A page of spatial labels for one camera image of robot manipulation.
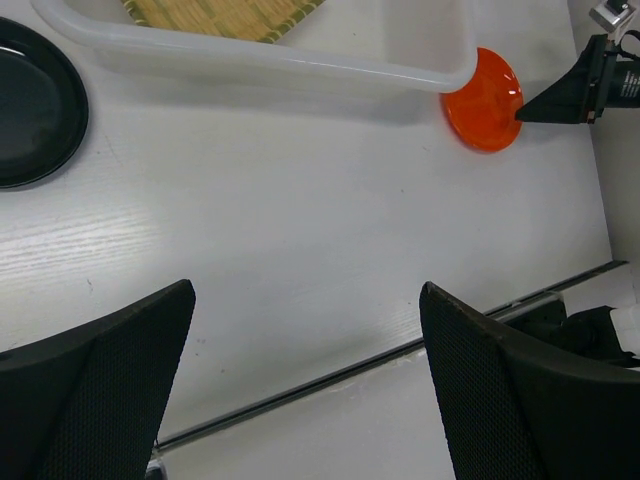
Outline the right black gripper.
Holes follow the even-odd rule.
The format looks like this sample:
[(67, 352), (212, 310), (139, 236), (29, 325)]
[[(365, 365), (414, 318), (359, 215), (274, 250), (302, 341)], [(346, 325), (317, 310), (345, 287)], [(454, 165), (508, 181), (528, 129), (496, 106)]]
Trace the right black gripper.
[(639, 55), (592, 35), (574, 66), (515, 113), (526, 123), (582, 124), (597, 109), (639, 108)]

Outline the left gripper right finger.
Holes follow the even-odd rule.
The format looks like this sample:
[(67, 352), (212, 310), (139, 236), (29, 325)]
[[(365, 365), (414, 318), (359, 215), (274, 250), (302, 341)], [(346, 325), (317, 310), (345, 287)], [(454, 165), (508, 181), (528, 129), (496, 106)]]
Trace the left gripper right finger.
[(639, 369), (561, 350), (433, 283), (420, 321), (459, 479), (635, 479)]

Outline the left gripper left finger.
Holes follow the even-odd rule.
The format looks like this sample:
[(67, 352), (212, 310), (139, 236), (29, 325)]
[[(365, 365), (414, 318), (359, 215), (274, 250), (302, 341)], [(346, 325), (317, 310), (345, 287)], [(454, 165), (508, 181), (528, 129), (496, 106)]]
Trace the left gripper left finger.
[(2, 352), (2, 478), (144, 478), (194, 308), (180, 280)]

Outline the orange plate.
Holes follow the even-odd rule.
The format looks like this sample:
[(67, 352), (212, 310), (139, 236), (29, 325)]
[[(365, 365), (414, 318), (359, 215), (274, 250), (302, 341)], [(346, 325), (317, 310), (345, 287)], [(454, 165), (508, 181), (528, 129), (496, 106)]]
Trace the orange plate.
[(471, 80), (460, 90), (440, 96), (449, 126), (467, 147), (496, 153), (518, 137), (522, 122), (515, 118), (524, 105), (520, 82), (511, 66), (496, 52), (477, 49)]

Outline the translucent plastic bin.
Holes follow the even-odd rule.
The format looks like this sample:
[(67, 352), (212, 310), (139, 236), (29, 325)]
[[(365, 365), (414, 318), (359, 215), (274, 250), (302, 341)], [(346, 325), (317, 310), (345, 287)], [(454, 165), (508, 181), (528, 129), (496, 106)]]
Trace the translucent plastic bin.
[(137, 26), (118, 1), (32, 7), (128, 74), (361, 96), (456, 91), (477, 63), (470, 1), (326, 1), (274, 45)]

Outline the black plate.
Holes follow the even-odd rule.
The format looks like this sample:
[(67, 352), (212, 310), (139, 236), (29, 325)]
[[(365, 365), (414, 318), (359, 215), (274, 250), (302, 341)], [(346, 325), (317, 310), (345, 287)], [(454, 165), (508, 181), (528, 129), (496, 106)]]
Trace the black plate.
[(61, 169), (80, 148), (89, 99), (79, 72), (51, 41), (1, 19), (1, 187)]

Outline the woven bamboo tray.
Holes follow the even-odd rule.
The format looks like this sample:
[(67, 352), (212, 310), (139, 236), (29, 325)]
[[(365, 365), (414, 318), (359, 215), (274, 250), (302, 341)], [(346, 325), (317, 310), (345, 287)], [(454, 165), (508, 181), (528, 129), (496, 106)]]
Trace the woven bamboo tray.
[(266, 44), (278, 42), (322, 0), (126, 0), (138, 26)]

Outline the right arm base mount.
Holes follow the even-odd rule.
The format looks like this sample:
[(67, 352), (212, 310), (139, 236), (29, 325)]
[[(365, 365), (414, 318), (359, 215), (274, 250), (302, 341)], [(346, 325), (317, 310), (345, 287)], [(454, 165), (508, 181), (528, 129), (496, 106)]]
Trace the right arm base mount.
[(526, 304), (502, 322), (539, 341), (581, 357), (639, 369), (639, 356), (624, 349), (611, 320), (612, 307), (599, 306), (568, 315), (558, 296)]

